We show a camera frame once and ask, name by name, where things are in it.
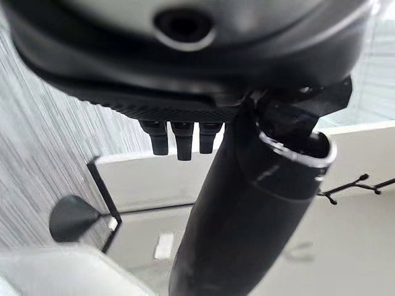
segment black cylindrical handle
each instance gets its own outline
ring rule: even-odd
[[[240,114],[191,212],[170,296],[247,295],[283,250],[334,157],[322,134],[295,152]]]

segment black clip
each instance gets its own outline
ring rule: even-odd
[[[201,154],[211,154],[214,139],[221,130],[222,123],[200,123],[199,150]]]
[[[177,159],[187,161],[192,159],[192,122],[172,122],[172,130],[177,142]]]
[[[154,155],[167,155],[167,123],[165,121],[142,121],[140,125],[151,137],[152,151]]]

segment black plastic housing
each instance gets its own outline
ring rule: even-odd
[[[247,89],[329,85],[350,73],[371,1],[313,1],[299,18],[289,10],[266,23],[254,13],[256,19],[241,19],[260,24],[254,34],[229,37],[238,13],[251,10],[253,2],[188,3],[210,15],[218,40],[200,51],[181,52],[153,36],[105,27],[60,1],[2,0],[19,54],[47,82],[132,118],[180,122],[230,122]],[[264,1],[254,5],[264,15],[279,10]],[[154,27],[154,16],[146,18]],[[267,31],[274,22],[276,30]]]

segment round hole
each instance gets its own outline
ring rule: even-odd
[[[205,13],[193,9],[172,9],[154,19],[158,39],[180,50],[198,50],[214,38],[213,22]]]

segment black coat hook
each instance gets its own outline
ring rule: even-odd
[[[336,192],[346,190],[346,189],[348,189],[350,187],[358,187],[358,188],[362,188],[362,189],[366,189],[366,190],[371,190],[375,194],[380,195],[381,194],[380,188],[383,188],[383,187],[386,187],[386,186],[389,186],[389,185],[392,185],[392,184],[395,183],[395,178],[394,179],[390,179],[390,180],[385,181],[385,182],[382,182],[382,183],[379,183],[377,185],[373,185],[373,186],[369,186],[369,185],[366,185],[366,184],[359,183],[361,181],[365,181],[365,180],[368,180],[368,179],[369,179],[369,175],[368,174],[363,174],[363,175],[361,175],[358,178],[358,180],[356,180],[354,182],[347,183],[345,185],[342,185],[340,187],[331,189],[329,191],[325,191],[325,192],[321,192],[320,191],[317,195],[318,196],[325,196],[332,205],[337,205],[338,204],[337,200],[335,200],[335,199],[333,199],[331,197],[331,195],[336,193]]]

